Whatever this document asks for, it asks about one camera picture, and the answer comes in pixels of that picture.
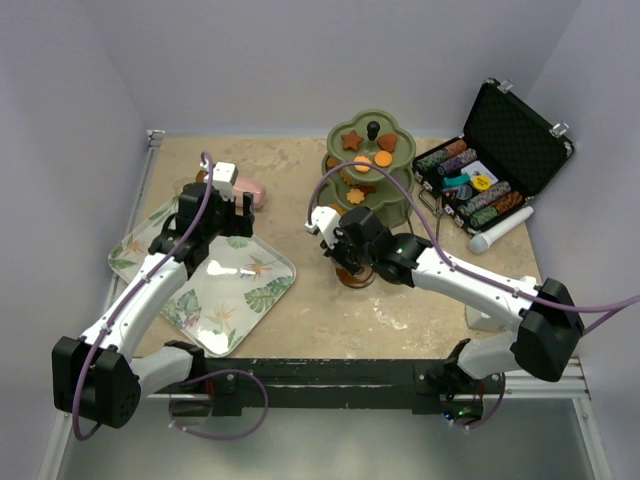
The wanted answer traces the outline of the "brown saucer back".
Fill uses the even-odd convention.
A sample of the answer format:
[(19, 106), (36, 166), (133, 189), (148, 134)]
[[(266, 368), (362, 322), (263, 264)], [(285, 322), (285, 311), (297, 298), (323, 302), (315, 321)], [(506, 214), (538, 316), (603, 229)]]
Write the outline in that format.
[(376, 277), (372, 270), (362, 269), (357, 274), (350, 274), (347, 270), (337, 269), (336, 275), (338, 280), (346, 287), (351, 289), (363, 289), (369, 286)]

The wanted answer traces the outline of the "dark star cookie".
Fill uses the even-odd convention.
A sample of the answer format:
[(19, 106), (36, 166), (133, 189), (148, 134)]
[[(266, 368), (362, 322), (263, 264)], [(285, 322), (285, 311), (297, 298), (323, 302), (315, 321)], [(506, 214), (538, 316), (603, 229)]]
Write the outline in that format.
[(357, 188), (362, 191), (364, 195), (376, 192), (376, 188), (373, 185), (358, 185)]
[(355, 129), (341, 135), (342, 148), (357, 152), (364, 138), (360, 136)]

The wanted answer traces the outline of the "heart cookie light brown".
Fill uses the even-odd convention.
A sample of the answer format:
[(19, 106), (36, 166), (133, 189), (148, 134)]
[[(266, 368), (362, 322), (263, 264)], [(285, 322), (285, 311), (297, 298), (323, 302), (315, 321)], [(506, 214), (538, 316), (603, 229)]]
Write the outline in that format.
[(393, 153), (398, 142), (398, 135), (395, 133), (387, 133), (377, 138), (377, 144), (383, 151)]

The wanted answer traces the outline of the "orange flower cookie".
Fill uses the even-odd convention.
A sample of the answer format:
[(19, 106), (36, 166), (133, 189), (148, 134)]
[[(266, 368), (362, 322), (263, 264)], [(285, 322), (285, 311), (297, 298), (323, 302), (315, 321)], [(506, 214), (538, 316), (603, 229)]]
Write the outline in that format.
[(347, 201), (352, 205), (361, 204), (366, 198), (365, 193), (357, 188), (350, 189), (346, 195)]

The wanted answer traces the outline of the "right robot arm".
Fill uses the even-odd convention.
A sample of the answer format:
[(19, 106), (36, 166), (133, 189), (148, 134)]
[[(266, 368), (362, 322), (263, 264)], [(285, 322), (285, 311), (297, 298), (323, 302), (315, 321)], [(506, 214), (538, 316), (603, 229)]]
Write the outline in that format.
[(447, 253), (410, 233), (394, 234), (366, 207), (339, 214), (316, 207), (307, 227), (321, 233), (325, 256), (355, 275), (366, 267), (385, 281), (453, 298), (496, 321), (502, 332), (461, 341), (446, 359), (445, 379), (459, 393), (490, 375), (524, 370), (557, 382), (584, 333), (564, 284), (504, 277)]

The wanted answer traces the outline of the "metal tongs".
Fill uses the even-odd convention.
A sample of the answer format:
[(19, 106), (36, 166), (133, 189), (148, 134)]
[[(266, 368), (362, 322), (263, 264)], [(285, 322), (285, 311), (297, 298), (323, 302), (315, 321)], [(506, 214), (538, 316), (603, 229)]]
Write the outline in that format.
[(441, 195), (435, 194), (426, 188), (422, 188), (418, 194), (418, 199), (422, 205), (432, 214), (435, 218), (435, 236), (439, 240), (444, 232), (445, 225), (450, 220), (448, 206), (445, 204)]

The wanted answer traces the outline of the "round orange cookie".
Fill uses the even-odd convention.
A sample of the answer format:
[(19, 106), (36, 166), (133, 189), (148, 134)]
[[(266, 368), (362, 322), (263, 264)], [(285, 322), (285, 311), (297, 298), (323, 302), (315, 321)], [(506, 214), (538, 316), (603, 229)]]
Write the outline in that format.
[(387, 168), (393, 163), (393, 156), (385, 150), (378, 151), (374, 156), (375, 164), (382, 168)]
[(370, 158), (367, 156), (363, 156), (363, 155), (356, 156), (353, 162), (354, 162), (353, 168), (358, 172), (366, 173), (371, 169), (370, 165), (372, 164), (372, 162)]
[(329, 205), (329, 207), (331, 207), (332, 209), (334, 209), (336, 212), (338, 212), (340, 215), (344, 214), (344, 210), (342, 209), (342, 207), (340, 207), (338, 204), (335, 203), (331, 203)]

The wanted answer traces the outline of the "brown saucer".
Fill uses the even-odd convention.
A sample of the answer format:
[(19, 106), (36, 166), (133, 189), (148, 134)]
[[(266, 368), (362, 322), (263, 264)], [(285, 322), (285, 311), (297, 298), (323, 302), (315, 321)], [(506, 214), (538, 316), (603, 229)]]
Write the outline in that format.
[(350, 274), (347, 270), (337, 269), (336, 275), (338, 280), (346, 287), (351, 289), (363, 289), (369, 286), (376, 277), (372, 270), (362, 269), (357, 274)]
[(206, 181), (206, 177), (207, 177), (207, 172), (203, 171), (203, 170), (200, 170), (196, 174), (195, 182), (196, 183), (204, 183)]

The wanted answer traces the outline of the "round orange cookie front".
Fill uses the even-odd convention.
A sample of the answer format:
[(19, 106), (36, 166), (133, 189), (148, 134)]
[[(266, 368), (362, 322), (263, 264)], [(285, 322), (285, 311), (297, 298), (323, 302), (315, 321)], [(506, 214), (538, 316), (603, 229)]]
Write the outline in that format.
[(393, 156), (385, 150), (378, 151), (374, 156), (375, 164), (382, 168), (387, 168), (393, 163)]

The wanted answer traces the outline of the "leaf pattern serving tray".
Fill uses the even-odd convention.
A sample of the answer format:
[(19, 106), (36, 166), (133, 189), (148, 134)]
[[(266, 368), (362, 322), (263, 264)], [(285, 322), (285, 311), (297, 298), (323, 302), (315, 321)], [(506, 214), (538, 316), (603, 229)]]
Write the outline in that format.
[(296, 278), (293, 263), (257, 236), (217, 237), (210, 256), (161, 308), (135, 355), (185, 340), (209, 357), (230, 355)]

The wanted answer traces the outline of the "pink cup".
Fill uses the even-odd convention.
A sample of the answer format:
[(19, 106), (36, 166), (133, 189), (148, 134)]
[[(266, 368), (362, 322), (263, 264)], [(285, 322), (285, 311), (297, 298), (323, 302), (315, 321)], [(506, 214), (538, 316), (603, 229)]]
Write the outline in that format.
[(253, 195), (253, 209), (260, 210), (266, 203), (266, 187), (260, 182), (246, 177), (238, 177), (233, 186), (235, 204), (238, 208), (243, 207), (243, 195), (250, 193)]

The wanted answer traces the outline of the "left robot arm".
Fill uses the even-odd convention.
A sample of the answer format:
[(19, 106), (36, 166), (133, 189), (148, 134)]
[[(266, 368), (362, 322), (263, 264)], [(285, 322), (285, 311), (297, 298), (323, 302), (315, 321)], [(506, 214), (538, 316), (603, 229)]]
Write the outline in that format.
[(63, 336), (51, 354), (54, 405), (71, 415), (74, 436), (82, 420), (96, 428), (118, 429), (133, 416), (141, 399), (171, 385), (185, 392), (200, 390), (207, 380), (202, 349), (171, 341), (145, 358), (133, 354), (152, 321), (170, 298), (208, 257), (218, 236), (253, 234), (253, 197), (244, 194), (242, 209), (223, 188), (187, 185), (178, 211), (152, 241), (131, 284), (94, 325), (77, 338)]

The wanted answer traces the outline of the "brown patterned cookie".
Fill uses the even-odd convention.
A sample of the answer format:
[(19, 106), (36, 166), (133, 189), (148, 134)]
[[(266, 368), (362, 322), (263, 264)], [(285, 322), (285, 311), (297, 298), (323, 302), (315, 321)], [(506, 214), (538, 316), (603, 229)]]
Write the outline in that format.
[(341, 178), (343, 179), (343, 181), (347, 184), (347, 185), (355, 185), (356, 182), (355, 180), (345, 171), (345, 170), (341, 170), (339, 172)]

